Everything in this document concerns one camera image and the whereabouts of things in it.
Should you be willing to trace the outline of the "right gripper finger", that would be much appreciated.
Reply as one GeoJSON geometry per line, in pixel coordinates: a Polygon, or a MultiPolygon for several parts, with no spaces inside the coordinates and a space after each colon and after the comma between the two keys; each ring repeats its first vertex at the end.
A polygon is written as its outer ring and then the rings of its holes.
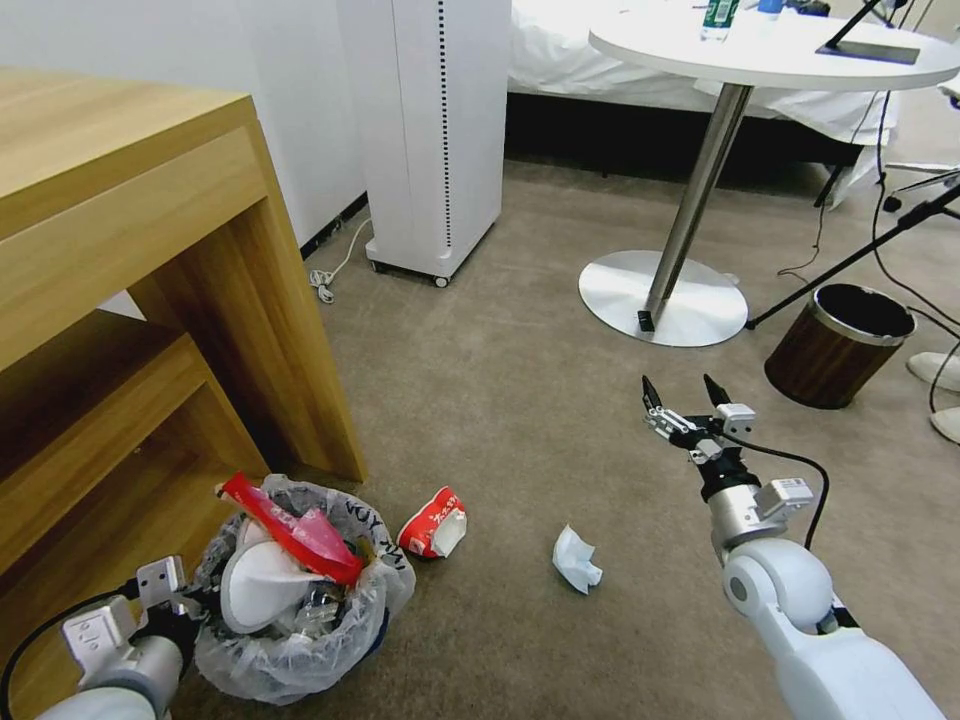
{"type": "Polygon", "coordinates": [[[642,376],[642,399],[646,410],[645,422],[670,444],[695,444],[699,427],[685,416],[666,408],[647,375],[642,376]]]}
{"type": "Polygon", "coordinates": [[[713,417],[718,422],[728,422],[736,411],[736,404],[732,401],[726,389],[709,374],[703,374],[703,381],[708,397],[714,406],[713,417]]]}

